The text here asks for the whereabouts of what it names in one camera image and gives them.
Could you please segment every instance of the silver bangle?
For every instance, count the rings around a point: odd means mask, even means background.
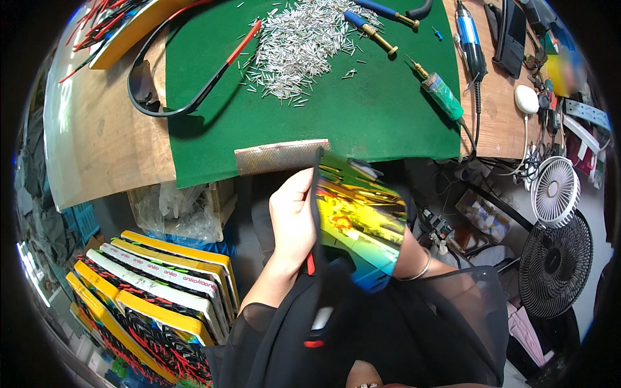
[[[423,270],[416,276],[414,277],[407,277],[407,278],[397,278],[397,280],[400,280],[402,282],[407,282],[410,280],[414,280],[417,279],[418,277],[423,276],[423,274],[425,274],[425,272],[427,272],[427,270],[429,269],[429,266],[431,266],[431,252],[429,252],[429,250],[427,248],[425,248],[424,246],[421,246],[421,248],[423,248],[425,250],[425,252],[427,253],[427,265],[423,268]]]

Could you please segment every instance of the table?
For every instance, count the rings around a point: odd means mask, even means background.
[[[500,0],[492,1],[500,6]],[[455,2],[443,2],[453,34],[456,32]],[[478,155],[520,158],[524,149],[524,124],[523,115],[513,102],[513,89],[518,84],[531,86],[531,83],[526,71],[522,71],[520,79],[514,80],[492,65],[494,49],[484,9],[475,1],[466,2],[466,7],[475,20],[489,72],[481,84],[483,111]],[[59,79],[88,55],[72,53],[70,45],[64,46],[75,20],[84,12],[85,8],[74,15],[60,38],[45,91],[43,124],[47,170],[58,209],[176,179],[166,120],[142,115],[127,98],[127,73],[138,47],[131,49],[109,70],[82,69],[58,84]],[[442,31],[442,34],[445,39],[451,39],[448,32]],[[166,33],[161,34],[146,56],[164,103],[166,36]],[[526,52],[534,53],[528,39]],[[464,90],[467,76],[459,54],[457,58],[460,89]],[[474,131],[473,101],[474,96],[462,94],[464,119]],[[529,141],[536,142],[536,120],[529,120],[528,134]],[[469,153],[465,133],[462,133],[461,152]]]

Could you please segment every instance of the green felt cloth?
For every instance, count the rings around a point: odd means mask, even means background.
[[[275,8],[273,0],[247,0],[236,8],[240,2],[198,7],[171,26],[166,47],[168,107],[186,105],[239,44],[236,38],[250,30],[248,24]],[[283,3],[277,6],[282,9],[286,0],[277,2]],[[418,2],[384,0],[384,5],[405,12]],[[287,107],[287,101],[281,107],[274,96],[262,99],[261,87],[259,93],[248,92],[237,84],[236,61],[196,112],[168,119],[177,186],[236,176],[236,149],[293,140],[327,138],[334,152],[367,161],[458,156],[457,125],[420,88],[405,56],[437,72],[459,99],[457,62],[442,2],[434,2],[417,34],[401,23],[379,19],[386,25],[384,38],[399,46],[397,58],[388,60],[375,41],[359,39],[354,32],[350,38],[364,53],[339,53],[329,60],[332,72],[315,78],[314,92],[305,89],[311,94],[305,107]],[[432,26],[444,35],[442,42]],[[256,42],[253,39],[244,51],[253,52]],[[247,58],[238,57],[241,64]],[[353,68],[358,70],[353,79],[341,79]]]

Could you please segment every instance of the person's left hand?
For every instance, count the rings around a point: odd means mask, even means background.
[[[270,216],[276,248],[270,259],[277,260],[283,270],[297,272],[315,243],[315,225],[311,215],[313,169],[291,176],[270,197]]]

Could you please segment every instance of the fan grille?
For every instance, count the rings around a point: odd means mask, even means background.
[[[584,288],[592,256],[591,230],[579,211],[561,228],[538,223],[520,260],[519,291],[526,310],[541,318],[567,311]]]
[[[580,201],[580,181],[571,162],[552,157],[542,165],[541,176],[533,190],[533,210],[545,227],[562,227],[573,217]]]

